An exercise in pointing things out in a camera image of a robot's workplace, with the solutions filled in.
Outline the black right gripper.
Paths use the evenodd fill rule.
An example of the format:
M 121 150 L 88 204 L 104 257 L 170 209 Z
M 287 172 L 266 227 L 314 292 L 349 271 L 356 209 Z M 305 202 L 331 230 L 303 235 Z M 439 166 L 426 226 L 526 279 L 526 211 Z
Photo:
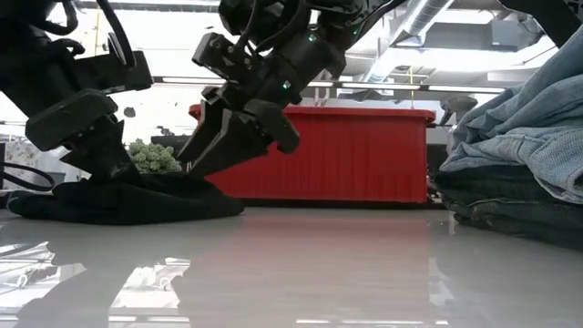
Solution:
M 197 177 L 266 155 L 271 144 L 296 150 L 300 135 L 283 110 L 323 70 L 338 77 L 365 32 L 365 0 L 220 0 L 219 15 L 238 39 L 207 33 L 192 57 L 224 80 L 204 89 L 199 124 L 179 153 Z

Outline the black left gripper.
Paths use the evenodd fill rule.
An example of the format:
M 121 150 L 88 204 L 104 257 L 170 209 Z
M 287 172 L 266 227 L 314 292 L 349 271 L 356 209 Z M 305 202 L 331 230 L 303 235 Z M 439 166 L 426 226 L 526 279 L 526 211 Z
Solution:
M 113 8 L 97 3 L 119 41 Z M 0 0 L 0 91 L 27 116 L 26 137 L 39 149 L 69 149 L 61 160 L 97 181 L 141 185 L 117 105 L 77 62 L 86 57 L 70 38 L 77 27 L 75 0 Z

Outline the small black garment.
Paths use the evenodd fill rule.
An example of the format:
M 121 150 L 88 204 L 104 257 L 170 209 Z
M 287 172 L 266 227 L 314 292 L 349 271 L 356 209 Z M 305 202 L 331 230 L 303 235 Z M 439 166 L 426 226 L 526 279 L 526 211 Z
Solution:
M 0 198 L 0 209 L 31 220 L 114 226 L 222 219 L 244 211 L 239 200 L 202 178 L 182 172 L 141 178 L 141 186 L 82 179 L 49 194 L 15 190 Z

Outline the dark navy garment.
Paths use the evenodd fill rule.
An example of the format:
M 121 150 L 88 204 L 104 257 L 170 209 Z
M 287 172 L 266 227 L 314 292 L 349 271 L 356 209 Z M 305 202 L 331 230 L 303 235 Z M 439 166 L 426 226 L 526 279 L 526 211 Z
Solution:
M 583 251 L 583 205 L 554 198 L 526 167 L 439 171 L 432 182 L 461 225 Z

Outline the light blue denim garment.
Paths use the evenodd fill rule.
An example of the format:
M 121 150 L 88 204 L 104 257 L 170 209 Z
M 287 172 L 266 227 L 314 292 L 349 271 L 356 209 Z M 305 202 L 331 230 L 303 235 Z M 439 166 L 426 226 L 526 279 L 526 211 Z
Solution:
M 467 112 L 444 172 L 524 166 L 552 197 L 583 204 L 583 26 L 524 84 Z

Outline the red plastic laundry bin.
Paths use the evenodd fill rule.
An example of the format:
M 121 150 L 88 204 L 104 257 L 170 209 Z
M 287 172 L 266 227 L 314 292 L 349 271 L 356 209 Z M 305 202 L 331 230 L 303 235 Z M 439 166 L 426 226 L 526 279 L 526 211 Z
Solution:
M 425 202 L 426 129 L 434 112 L 289 106 L 284 113 L 301 136 L 292 154 L 270 146 L 228 169 L 196 173 L 246 200 Z

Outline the small potted green plant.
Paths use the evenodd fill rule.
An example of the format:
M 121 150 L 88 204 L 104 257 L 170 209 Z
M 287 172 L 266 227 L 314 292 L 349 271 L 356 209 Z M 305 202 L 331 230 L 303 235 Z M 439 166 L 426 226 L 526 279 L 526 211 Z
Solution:
M 138 138 L 127 145 L 128 154 L 140 173 L 170 173 L 181 171 L 174 158 L 174 149 L 159 144 L 145 143 Z

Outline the long ceiling light strip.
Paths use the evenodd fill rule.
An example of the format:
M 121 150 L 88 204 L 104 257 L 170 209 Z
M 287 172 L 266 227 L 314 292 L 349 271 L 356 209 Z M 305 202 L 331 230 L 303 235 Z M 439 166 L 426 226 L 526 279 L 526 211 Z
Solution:
M 157 84 L 171 85 L 192 85 L 192 86 L 221 86 L 224 80 L 215 77 L 153 77 Z M 503 87 L 466 87 L 447 85 L 427 85 L 427 84 L 387 84 L 387 83 L 367 83 L 367 82 L 345 82 L 345 81 L 313 81 L 307 87 L 324 88 L 348 88 L 348 89 L 371 89 L 390 91 L 421 91 L 421 92 L 446 92 L 446 93 L 477 93 L 477 94 L 499 94 L 505 89 Z

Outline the clear spray bottle grey trigger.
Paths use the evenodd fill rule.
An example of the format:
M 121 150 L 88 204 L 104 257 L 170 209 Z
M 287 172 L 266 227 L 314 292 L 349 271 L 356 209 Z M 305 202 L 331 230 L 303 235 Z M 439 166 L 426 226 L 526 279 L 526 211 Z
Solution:
M 443 100 L 440 103 L 440 106 L 444 111 L 444 115 L 438 125 L 444 126 L 452 116 L 455 117 L 455 123 L 457 124 L 461 118 L 477 104 L 478 101 L 469 96 L 456 96 Z

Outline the smooth silver ventilation duct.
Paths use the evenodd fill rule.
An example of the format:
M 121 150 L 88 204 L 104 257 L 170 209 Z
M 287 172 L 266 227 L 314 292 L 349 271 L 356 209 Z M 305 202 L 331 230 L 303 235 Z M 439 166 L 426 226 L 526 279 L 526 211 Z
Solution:
M 455 0 L 409 0 L 403 15 L 390 24 L 388 47 L 373 62 L 361 82 L 382 83 L 402 63 L 410 63 L 420 55 L 418 47 L 436 18 Z

